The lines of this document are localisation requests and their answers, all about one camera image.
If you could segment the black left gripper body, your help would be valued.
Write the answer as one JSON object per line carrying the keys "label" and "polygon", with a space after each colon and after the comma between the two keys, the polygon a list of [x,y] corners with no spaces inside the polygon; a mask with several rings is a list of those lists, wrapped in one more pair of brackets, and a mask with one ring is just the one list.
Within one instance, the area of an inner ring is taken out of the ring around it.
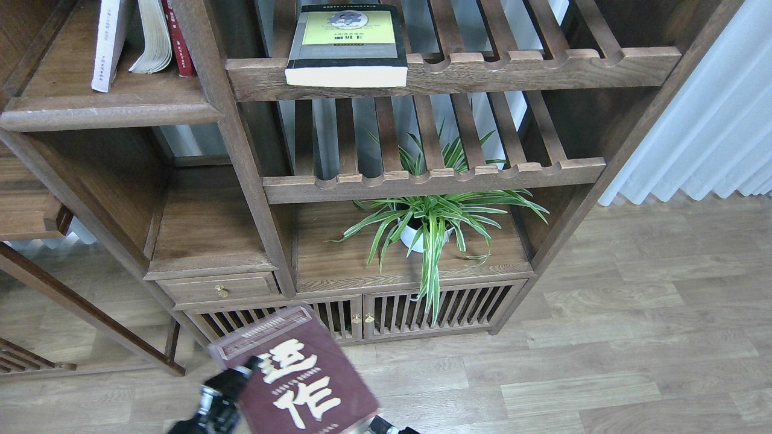
{"label": "black left gripper body", "polygon": [[177,422],[170,433],[232,433],[239,423],[239,394],[251,378],[250,368],[229,368],[201,386],[201,401],[189,420]]}

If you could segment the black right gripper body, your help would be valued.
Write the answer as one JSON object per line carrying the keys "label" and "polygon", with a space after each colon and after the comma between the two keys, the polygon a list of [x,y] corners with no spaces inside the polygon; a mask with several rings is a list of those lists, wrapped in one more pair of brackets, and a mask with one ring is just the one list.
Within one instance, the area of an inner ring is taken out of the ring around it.
{"label": "black right gripper body", "polygon": [[420,432],[411,427],[400,428],[389,423],[383,417],[374,417],[369,422],[369,432],[375,434],[419,434]]}

